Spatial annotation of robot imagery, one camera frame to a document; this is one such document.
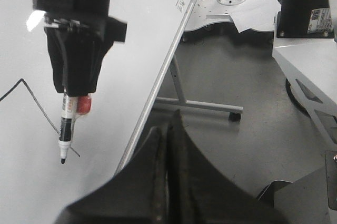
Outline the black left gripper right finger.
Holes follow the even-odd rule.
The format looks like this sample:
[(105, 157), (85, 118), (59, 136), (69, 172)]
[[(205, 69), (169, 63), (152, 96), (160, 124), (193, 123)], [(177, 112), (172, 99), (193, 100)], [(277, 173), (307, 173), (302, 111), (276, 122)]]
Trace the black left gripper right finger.
[(167, 129), (170, 223), (286, 223), (276, 209), (237, 187), (203, 155), (179, 110)]

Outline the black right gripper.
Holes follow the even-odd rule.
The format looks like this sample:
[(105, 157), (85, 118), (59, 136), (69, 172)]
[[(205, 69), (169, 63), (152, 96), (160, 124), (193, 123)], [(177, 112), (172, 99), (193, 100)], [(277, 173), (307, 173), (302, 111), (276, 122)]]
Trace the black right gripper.
[[(47, 49), (57, 93), (86, 96), (96, 92), (102, 60), (114, 42), (125, 42), (127, 23), (110, 17), (110, 0), (33, 0), (45, 12)], [(84, 28), (69, 34), (58, 28)]]

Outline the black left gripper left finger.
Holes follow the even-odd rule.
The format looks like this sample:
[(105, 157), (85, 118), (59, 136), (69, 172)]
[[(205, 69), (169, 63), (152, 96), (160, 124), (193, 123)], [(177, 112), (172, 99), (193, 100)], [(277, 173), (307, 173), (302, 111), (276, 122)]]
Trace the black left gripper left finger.
[(68, 205), (56, 223), (167, 223), (166, 139), (152, 127), (109, 182)]

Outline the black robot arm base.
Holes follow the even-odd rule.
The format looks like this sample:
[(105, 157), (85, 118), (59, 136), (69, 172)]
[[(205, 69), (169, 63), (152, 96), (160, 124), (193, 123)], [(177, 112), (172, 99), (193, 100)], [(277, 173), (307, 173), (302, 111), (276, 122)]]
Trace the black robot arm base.
[(280, 0), (278, 38), (333, 38), (329, 0)]

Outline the white robot base platform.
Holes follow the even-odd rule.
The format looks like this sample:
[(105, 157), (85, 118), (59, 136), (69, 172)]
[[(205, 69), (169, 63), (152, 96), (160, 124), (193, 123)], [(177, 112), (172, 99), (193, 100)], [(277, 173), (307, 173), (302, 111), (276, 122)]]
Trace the white robot base platform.
[(216, 23), (233, 23), (239, 33), (246, 30), (274, 31), (274, 19), (281, 9), (277, 0), (245, 0), (222, 5), (218, 0), (196, 0), (185, 31), (196, 31)]

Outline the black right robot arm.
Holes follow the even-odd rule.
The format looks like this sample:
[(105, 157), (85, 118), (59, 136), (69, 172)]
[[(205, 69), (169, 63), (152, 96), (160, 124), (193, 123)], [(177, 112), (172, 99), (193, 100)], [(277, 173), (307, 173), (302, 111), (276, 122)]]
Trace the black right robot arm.
[(44, 31), (58, 93), (96, 91), (102, 61), (114, 42), (125, 42), (127, 24), (108, 15), (110, 0), (33, 0), (45, 12)]

